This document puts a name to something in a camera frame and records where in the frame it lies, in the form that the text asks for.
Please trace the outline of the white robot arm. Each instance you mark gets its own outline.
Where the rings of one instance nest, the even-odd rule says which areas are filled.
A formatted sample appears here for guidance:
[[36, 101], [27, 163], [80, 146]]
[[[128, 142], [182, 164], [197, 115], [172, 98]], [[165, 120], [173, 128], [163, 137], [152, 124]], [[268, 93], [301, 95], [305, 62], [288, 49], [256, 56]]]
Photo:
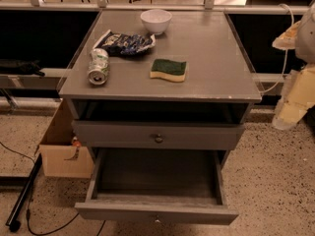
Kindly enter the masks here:
[[293, 50], [306, 63], [300, 71], [292, 70], [285, 78], [272, 124], [276, 129], [294, 127], [315, 105], [315, 6], [302, 19], [279, 35], [272, 46], [279, 50]]

